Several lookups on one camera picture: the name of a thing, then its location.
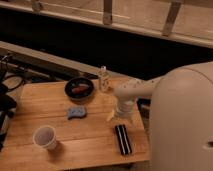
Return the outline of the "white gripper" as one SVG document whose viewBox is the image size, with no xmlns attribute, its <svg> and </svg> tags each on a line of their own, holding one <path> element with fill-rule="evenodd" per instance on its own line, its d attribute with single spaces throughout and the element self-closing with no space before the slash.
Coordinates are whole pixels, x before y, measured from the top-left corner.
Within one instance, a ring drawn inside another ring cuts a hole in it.
<svg viewBox="0 0 213 171">
<path fill-rule="evenodd" d="M 115 111 L 116 113 L 112 112 L 107 116 L 107 121 L 111 121 L 112 119 L 116 118 L 117 115 L 119 117 L 129 117 L 133 113 L 133 108 L 135 105 L 134 100 L 118 100 Z"/>
</svg>

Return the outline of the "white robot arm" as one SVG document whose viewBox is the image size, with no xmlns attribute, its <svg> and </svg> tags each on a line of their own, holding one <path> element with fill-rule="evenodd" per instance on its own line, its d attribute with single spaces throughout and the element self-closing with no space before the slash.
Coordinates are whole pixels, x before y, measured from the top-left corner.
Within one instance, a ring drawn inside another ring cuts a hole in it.
<svg viewBox="0 0 213 171">
<path fill-rule="evenodd" d="M 114 88 L 113 115 L 129 118 L 149 99 L 150 170 L 213 171 L 213 61 L 185 65 Z"/>
</svg>

